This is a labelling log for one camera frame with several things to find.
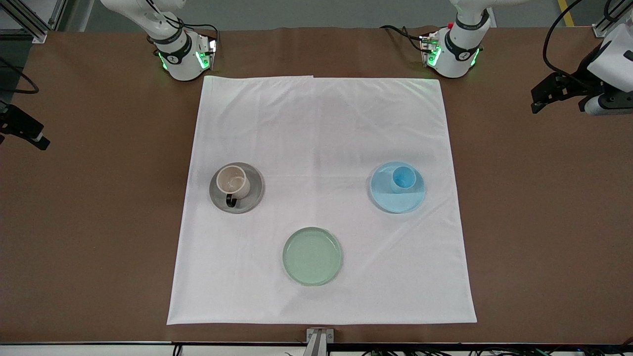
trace cup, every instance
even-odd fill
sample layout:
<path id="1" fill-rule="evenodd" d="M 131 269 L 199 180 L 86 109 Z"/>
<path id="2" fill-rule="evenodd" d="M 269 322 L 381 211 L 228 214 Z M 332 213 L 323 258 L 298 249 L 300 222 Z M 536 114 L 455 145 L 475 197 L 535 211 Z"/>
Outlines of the cup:
<path id="1" fill-rule="evenodd" d="M 243 199 L 251 190 L 251 183 L 242 167 L 228 165 L 220 170 L 215 179 L 218 189 L 227 195 L 227 206 L 235 207 L 237 200 Z"/>
<path id="2" fill-rule="evenodd" d="M 414 170 L 400 166 L 391 174 L 391 190 L 394 193 L 406 193 L 415 185 L 416 179 Z"/>

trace green led light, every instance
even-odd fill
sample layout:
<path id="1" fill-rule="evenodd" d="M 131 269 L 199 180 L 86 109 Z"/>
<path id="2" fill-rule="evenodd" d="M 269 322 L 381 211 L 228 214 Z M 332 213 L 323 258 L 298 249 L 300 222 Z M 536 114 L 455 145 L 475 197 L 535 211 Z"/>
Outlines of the green led light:
<path id="1" fill-rule="evenodd" d="M 162 54 L 160 54 L 160 52 L 158 53 L 158 58 L 160 58 L 160 61 L 161 61 L 161 62 L 163 62 L 163 68 L 164 68 L 165 70 L 168 70 L 168 69 L 167 69 L 167 65 L 165 64 L 165 60 L 163 59 L 163 55 L 162 55 Z"/>
<path id="2" fill-rule="evenodd" d="M 473 56 L 473 61 L 470 62 L 470 66 L 474 66 L 475 65 L 475 61 L 477 60 L 477 55 L 479 54 L 479 48 L 477 48 L 477 52 L 475 52 L 475 55 Z"/>
<path id="3" fill-rule="evenodd" d="M 204 53 L 200 54 L 198 52 L 196 52 L 196 58 L 198 59 L 198 62 L 200 62 L 200 66 L 202 67 L 202 69 L 207 69 L 209 68 L 209 61 L 208 60 L 202 60 L 205 57 Z"/>
<path id="4" fill-rule="evenodd" d="M 431 52 L 431 54 L 429 55 L 429 65 L 434 67 L 435 64 L 437 63 L 437 59 L 439 58 L 440 53 L 442 53 L 442 49 L 437 46 L 436 50 Z"/>

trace plate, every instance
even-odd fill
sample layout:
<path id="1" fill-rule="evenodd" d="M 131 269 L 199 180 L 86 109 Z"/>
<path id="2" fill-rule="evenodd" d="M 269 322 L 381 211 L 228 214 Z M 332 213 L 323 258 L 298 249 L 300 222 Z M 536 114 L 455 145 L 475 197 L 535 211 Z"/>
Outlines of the plate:
<path id="1" fill-rule="evenodd" d="M 415 172 L 415 184 L 407 193 L 394 193 L 391 188 L 393 172 L 398 167 L 408 167 Z M 390 213 L 408 213 L 414 211 L 424 200 L 427 189 L 422 175 L 415 167 L 405 162 L 389 162 L 376 169 L 369 183 L 373 202 Z"/>
<path id="2" fill-rule="evenodd" d="M 227 195 L 223 193 L 215 183 L 215 180 L 218 178 L 218 173 L 220 173 L 222 168 L 229 165 L 236 165 L 243 169 L 248 181 L 251 183 L 251 190 L 248 192 L 248 195 L 245 196 L 244 199 L 237 200 L 237 203 L 232 208 L 227 206 Z M 264 195 L 264 179 L 260 172 L 252 165 L 243 162 L 229 163 L 222 168 L 215 172 L 209 184 L 209 196 L 213 204 L 223 212 L 231 214 L 246 213 L 257 206 L 261 201 L 261 197 Z"/>
<path id="3" fill-rule="evenodd" d="M 341 268 L 341 246 L 334 235 L 319 227 L 298 230 L 284 246 L 288 276 L 304 286 L 322 286 Z"/>

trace light green plate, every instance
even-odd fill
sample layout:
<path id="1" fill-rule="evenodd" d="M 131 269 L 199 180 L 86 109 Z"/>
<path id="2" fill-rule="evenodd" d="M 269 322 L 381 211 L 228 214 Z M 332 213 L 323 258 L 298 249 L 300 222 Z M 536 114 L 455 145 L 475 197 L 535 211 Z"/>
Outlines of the light green plate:
<path id="1" fill-rule="evenodd" d="M 304 286 L 322 286 L 341 268 L 341 247 L 336 238 L 318 227 L 305 227 L 290 236 L 284 246 L 284 268 Z"/>

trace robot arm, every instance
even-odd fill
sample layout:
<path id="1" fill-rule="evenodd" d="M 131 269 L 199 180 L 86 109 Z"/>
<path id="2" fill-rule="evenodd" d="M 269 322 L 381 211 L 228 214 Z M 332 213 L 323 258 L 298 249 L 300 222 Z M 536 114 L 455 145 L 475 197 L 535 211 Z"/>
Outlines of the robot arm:
<path id="1" fill-rule="evenodd" d="M 426 65 L 437 73 L 458 78 L 465 75 L 475 64 L 479 46 L 490 28 L 487 8 L 491 6 L 512 6 L 529 0 L 450 0 L 457 8 L 457 19 L 451 28 L 430 34 L 423 48 Z"/>
<path id="2" fill-rule="evenodd" d="M 575 96 L 590 115 L 633 113 L 633 11 L 580 63 L 571 77 L 554 72 L 532 89 L 532 112 Z"/>
<path id="3" fill-rule="evenodd" d="M 185 0 L 101 0 L 103 5 L 140 26 L 158 48 L 163 68 L 177 80 L 195 79 L 211 68 L 216 41 L 185 28 L 171 13 Z"/>

